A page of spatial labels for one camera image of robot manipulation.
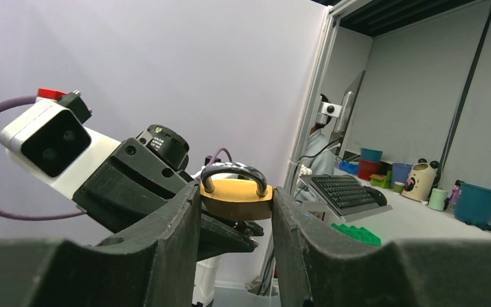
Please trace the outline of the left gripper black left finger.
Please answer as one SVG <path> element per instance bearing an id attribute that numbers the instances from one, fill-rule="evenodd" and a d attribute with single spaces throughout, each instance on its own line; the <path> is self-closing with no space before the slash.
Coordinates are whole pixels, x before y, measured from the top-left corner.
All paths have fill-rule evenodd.
<path id="1" fill-rule="evenodd" d="M 201 202 L 189 183 L 96 246 L 0 239 L 0 306 L 190 306 Z"/>

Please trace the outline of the panda ceramic mug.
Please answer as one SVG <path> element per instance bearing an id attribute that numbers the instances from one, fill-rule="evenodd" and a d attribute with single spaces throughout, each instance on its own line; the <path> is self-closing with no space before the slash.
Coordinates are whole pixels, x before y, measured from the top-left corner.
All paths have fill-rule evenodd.
<path id="1" fill-rule="evenodd" d="M 426 201 L 437 176 L 438 167 L 438 161 L 418 160 L 409 172 L 401 195 L 414 201 Z"/>

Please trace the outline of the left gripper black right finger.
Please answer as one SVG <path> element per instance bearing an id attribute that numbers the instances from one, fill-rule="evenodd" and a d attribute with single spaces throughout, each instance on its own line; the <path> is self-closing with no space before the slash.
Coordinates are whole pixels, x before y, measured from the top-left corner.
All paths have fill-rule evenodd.
<path id="1" fill-rule="evenodd" d="M 282 306 L 491 306 L 491 240 L 355 240 L 282 187 L 272 229 Z"/>

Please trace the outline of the brass padlock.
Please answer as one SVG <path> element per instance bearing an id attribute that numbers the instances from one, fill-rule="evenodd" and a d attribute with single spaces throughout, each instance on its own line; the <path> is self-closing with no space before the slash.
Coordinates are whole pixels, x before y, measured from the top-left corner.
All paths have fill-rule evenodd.
<path id="1" fill-rule="evenodd" d="M 236 221 L 270 219 L 273 187 L 265 175 L 240 162 L 217 162 L 200 174 L 200 195 L 209 213 Z"/>

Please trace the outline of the blue plastic cup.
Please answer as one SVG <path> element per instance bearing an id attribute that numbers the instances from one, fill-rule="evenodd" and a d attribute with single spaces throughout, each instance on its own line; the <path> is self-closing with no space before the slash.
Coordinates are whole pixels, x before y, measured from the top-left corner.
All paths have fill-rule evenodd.
<path id="1" fill-rule="evenodd" d="M 395 183 L 397 182 L 405 184 L 407 182 L 412 167 L 412 164 L 393 163 L 391 170 L 391 187 L 393 188 L 395 186 Z"/>

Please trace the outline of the computer monitor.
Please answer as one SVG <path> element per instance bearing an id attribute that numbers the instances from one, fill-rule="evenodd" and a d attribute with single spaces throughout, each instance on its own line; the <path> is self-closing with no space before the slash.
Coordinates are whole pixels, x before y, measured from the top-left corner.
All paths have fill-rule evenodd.
<path id="1" fill-rule="evenodd" d="M 366 71 L 363 70 L 347 87 L 341 101 L 340 117 L 334 122 L 334 128 L 331 133 L 330 141 L 343 141 L 350 125 L 355 102 L 364 79 Z"/>

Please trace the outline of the red plastic cup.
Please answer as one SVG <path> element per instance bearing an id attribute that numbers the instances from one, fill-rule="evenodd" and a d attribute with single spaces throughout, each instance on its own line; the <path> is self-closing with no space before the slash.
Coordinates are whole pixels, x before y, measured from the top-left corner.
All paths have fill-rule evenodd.
<path id="1" fill-rule="evenodd" d="M 363 180 L 370 181 L 372 175 L 376 175 L 381 168 L 381 162 L 372 162 L 360 159 L 358 163 L 357 177 Z"/>

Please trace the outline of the blue plastic bucket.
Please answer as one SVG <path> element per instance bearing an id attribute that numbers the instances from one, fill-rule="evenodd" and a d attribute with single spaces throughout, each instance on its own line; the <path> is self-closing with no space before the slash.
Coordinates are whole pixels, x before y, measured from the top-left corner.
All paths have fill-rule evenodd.
<path id="1" fill-rule="evenodd" d="M 455 218 L 474 225 L 488 224 L 491 219 L 491 189 L 461 183 Z"/>

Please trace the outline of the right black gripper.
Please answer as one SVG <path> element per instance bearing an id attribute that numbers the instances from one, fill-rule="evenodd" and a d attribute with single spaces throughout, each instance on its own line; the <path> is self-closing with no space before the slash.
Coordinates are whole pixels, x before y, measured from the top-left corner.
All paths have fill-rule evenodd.
<path id="1" fill-rule="evenodd" d="M 98 224 L 118 233 L 163 207 L 193 178 L 185 169 L 189 144 L 175 131 L 151 125 L 128 138 L 73 195 Z M 202 208 L 198 260 L 251 253 L 258 243 L 234 229 L 237 221 Z"/>

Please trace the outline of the green toy blocks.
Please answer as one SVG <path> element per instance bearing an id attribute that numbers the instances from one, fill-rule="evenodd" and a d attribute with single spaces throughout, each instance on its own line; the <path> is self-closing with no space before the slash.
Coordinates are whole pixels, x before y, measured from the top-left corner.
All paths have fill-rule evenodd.
<path id="1" fill-rule="evenodd" d="M 370 232 L 365 227 L 356 227 L 346 226 L 345 224 L 336 224 L 332 223 L 331 226 L 337 231 L 345 234 L 346 236 L 358 240 L 359 242 L 372 245 L 372 246 L 381 246 L 382 241 L 379 237 L 377 237 L 374 233 Z"/>

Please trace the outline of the external webcam on frame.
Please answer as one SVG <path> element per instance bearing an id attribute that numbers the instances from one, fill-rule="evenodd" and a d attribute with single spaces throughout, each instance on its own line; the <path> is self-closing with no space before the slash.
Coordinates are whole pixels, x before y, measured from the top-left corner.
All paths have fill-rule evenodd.
<path id="1" fill-rule="evenodd" d="M 319 125 L 327 125 L 330 118 L 340 117 L 341 110 L 341 105 L 330 102 L 321 102 L 315 117 L 315 123 Z"/>

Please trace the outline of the black computer keyboard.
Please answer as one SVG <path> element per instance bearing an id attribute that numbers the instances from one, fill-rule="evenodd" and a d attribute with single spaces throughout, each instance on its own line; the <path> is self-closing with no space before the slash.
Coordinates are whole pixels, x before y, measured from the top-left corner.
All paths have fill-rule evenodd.
<path id="1" fill-rule="evenodd" d="M 387 206 L 378 189 L 361 184 L 350 175 L 312 176 L 310 185 L 340 216 L 348 216 Z"/>

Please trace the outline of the teal plastic cup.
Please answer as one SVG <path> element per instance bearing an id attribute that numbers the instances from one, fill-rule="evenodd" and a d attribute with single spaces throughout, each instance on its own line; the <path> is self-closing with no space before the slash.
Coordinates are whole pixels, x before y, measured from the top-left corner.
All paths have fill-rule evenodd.
<path id="1" fill-rule="evenodd" d="M 361 148 L 360 159 L 368 162 L 380 163 L 383 151 L 370 148 Z"/>

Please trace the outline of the pale green cup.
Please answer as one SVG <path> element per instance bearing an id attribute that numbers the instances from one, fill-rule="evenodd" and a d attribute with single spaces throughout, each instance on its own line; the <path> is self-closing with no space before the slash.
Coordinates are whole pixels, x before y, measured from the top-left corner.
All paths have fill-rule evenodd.
<path id="1" fill-rule="evenodd" d="M 447 197 L 448 191 L 433 188 L 428 202 L 428 207 L 437 211 L 443 211 L 445 207 L 445 200 Z"/>

